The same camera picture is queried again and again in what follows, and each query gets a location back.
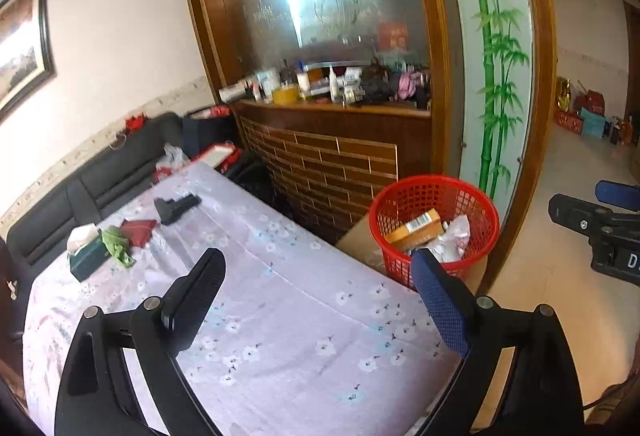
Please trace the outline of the white tissue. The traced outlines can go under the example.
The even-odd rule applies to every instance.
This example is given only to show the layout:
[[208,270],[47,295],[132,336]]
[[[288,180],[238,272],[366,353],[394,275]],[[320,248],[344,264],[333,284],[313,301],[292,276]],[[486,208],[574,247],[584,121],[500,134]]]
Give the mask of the white tissue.
[[462,260],[471,240],[471,227],[468,216],[459,215],[446,222],[444,232],[435,239],[413,248],[409,254],[419,250],[429,250],[441,264],[457,263]]

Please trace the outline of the orange cardboard box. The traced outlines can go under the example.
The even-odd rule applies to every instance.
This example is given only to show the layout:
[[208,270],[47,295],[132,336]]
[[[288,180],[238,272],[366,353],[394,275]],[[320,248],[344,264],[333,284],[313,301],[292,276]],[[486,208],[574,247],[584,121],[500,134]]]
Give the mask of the orange cardboard box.
[[434,208],[386,234],[385,241],[399,252],[427,244],[444,233],[442,220]]

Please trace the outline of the dark green tissue box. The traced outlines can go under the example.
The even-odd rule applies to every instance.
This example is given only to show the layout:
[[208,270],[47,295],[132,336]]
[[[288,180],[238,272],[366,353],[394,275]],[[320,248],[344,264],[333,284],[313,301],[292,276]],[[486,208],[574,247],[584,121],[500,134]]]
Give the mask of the dark green tissue box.
[[68,256],[70,273],[78,282],[84,282],[110,257],[101,236],[97,236],[76,254]]

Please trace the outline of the green crumpled cloth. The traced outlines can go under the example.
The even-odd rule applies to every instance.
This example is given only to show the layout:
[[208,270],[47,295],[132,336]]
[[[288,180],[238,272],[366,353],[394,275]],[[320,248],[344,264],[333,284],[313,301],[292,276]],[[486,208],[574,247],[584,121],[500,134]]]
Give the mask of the green crumpled cloth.
[[108,226],[101,231],[102,242],[116,262],[125,268],[131,268],[136,260],[130,255],[130,242],[128,238],[116,226]]

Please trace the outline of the red pouch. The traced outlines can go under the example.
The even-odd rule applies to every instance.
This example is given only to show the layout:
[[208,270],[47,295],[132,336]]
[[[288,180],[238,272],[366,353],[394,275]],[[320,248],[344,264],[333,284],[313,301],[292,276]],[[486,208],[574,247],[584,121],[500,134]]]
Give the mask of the red pouch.
[[119,231],[132,246],[144,248],[151,240],[156,225],[155,219],[124,220]]

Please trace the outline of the red plastic mesh basket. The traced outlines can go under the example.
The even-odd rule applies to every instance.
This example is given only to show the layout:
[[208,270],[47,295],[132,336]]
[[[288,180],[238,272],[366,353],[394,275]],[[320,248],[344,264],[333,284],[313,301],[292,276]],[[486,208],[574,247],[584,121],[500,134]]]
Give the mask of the red plastic mesh basket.
[[495,246],[499,216],[483,191],[442,175],[401,179],[384,188],[369,211],[386,274],[411,288],[411,255],[429,248],[448,274],[464,278]]

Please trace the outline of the floral lilac tablecloth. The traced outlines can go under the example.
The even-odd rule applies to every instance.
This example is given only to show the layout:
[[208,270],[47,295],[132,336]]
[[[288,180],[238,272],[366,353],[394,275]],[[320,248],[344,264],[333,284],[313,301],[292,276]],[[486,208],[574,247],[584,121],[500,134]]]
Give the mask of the floral lilac tablecloth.
[[156,199],[200,204],[157,226],[123,267],[105,262],[76,280],[65,256],[32,284],[23,338],[26,401],[54,431],[58,386],[85,309],[137,307],[163,295],[208,248],[226,278],[178,361],[227,435],[402,435],[457,367],[420,296],[317,238],[196,163],[107,217],[152,219]]

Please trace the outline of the black leather sofa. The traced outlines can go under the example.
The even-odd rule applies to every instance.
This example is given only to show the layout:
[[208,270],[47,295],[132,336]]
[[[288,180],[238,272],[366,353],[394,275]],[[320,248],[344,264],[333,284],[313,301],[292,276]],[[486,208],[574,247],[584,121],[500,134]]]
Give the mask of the black leather sofa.
[[177,147],[196,158],[212,144],[240,142],[234,117],[183,118],[167,112],[149,118],[124,143],[107,147],[74,170],[24,214],[6,235],[11,256],[36,266],[62,251],[73,228],[112,214],[152,185],[156,163],[165,147]]

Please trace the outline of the bamboo painted glass panel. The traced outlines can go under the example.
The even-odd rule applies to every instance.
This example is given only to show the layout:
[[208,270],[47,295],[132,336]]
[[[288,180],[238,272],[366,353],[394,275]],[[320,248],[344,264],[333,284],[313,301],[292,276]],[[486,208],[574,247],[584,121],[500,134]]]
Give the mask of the bamboo painted glass panel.
[[508,214],[520,177],[533,92],[530,0],[457,0],[464,69],[459,176]]

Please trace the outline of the framed horse painting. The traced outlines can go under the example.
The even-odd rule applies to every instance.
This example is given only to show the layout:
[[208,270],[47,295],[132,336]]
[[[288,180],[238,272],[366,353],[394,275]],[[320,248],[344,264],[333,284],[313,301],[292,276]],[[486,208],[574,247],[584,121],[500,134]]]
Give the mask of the framed horse painting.
[[1,2],[1,121],[55,77],[48,0]]

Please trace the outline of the wooden brick-pattern cabinet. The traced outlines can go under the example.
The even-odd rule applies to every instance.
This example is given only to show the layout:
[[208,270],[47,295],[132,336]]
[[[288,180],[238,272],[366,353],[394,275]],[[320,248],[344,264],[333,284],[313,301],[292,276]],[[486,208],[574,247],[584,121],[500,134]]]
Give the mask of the wooden brick-pattern cabinet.
[[[444,0],[188,0],[214,95],[265,164],[274,206],[328,242],[449,146]],[[300,99],[271,94],[298,85]]]

